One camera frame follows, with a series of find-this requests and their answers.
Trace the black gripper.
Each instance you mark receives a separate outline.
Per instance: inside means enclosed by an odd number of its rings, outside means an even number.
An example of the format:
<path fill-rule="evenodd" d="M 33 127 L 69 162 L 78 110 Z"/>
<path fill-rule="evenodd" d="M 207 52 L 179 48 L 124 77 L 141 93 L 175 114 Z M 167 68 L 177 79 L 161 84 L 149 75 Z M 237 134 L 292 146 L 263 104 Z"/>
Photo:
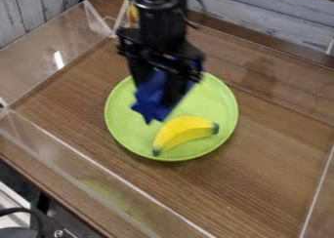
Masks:
<path fill-rule="evenodd" d="M 187 0 L 136 0 L 139 27 L 120 27 L 116 31 L 119 53 L 128 60 L 135 85 L 144 83 L 153 65 L 167 65 L 171 60 L 199 60 L 201 50 L 187 40 Z M 164 82 L 163 103 L 177 103 L 193 84 L 189 71 L 168 71 Z"/>

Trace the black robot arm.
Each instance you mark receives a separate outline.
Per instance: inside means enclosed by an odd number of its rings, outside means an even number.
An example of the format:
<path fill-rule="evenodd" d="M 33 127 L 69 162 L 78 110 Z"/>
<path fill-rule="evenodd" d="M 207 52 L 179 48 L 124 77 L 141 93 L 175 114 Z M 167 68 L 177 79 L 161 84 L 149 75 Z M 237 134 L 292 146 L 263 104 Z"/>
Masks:
<path fill-rule="evenodd" d="M 196 0 L 205 10 L 201 0 Z M 189 82 L 201 78 L 204 54 L 187 40 L 188 0 L 135 0 L 139 27 L 120 27 L 119 53 L 127 58 L 137 88 L 161 72 L 161 104 L 175 104 L 187 92 Z"/>

